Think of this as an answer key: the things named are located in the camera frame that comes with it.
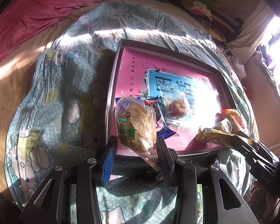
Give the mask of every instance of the green label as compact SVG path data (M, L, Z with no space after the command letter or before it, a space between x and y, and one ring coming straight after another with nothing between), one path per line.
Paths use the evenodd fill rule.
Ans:
M120 116L117 116L117 119L118 119L119 121L122 121L122 122L126 122L126 121L127 121L127 118L120 117Z
M135 129L135 127L126 127L126 125L119 125L118 133L120 135L124 135L126 137L135 139L136 129Z

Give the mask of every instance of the pink box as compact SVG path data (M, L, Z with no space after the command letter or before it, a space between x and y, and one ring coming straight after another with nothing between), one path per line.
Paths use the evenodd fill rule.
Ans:
M183 156L223 149L194 139L201 125L212 127L215 114L221 109L235 108L220 71L182 53L131 40L121 40L117 49L107 98L106 139L117 135L114 108L115 98L121 97L121 91L131 96L159 97L157 80L160 78L190 89L195 113L191 129L170 125L177 133L165 139L166 145ZM117 155L137 156L120 143Z

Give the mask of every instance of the clothes pile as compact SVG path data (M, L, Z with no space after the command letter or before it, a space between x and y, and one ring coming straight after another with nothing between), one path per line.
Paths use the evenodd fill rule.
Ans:
M220 9L218 0L182 0L181 3L217 44L224 45L241 32L243 21Z

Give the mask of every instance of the bird illustration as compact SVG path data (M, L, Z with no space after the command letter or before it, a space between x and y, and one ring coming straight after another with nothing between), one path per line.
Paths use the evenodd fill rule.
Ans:
M155 71L156 73L159 73L160 68L158 69L158 68L156 68L154 65L153 65L153 67L155 68L155 70L153 70L153 71Z

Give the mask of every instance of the pink blanket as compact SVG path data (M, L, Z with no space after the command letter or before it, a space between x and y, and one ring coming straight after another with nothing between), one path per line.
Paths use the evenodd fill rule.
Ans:
M0 62L27 39L97 1L102 0L15 0L0 15Z

